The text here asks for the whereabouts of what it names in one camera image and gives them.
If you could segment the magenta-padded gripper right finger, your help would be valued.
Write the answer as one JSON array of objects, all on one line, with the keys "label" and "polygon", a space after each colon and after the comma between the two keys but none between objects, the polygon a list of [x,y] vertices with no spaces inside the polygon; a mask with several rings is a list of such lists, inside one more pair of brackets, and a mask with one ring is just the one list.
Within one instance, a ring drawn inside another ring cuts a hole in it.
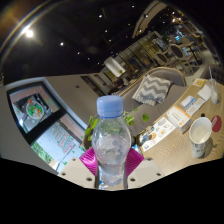
[{"label": "magenta-padded gripper right finger", "polygon": [[134,149],[130,149],[125,165],[127,187],[140,188],[164,176],[152,158],[145,159]]}]

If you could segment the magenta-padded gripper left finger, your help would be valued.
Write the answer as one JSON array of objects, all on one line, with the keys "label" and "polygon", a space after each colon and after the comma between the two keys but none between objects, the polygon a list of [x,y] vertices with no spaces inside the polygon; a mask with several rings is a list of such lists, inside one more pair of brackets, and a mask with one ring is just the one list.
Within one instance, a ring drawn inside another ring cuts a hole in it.
[{"label": "magenta-padded gripper left finger", "polygon": [[72,158],[58,174],[76,185],[95,189],[97,186],[98,163],[93,148],[88,149],[79,158]]}]

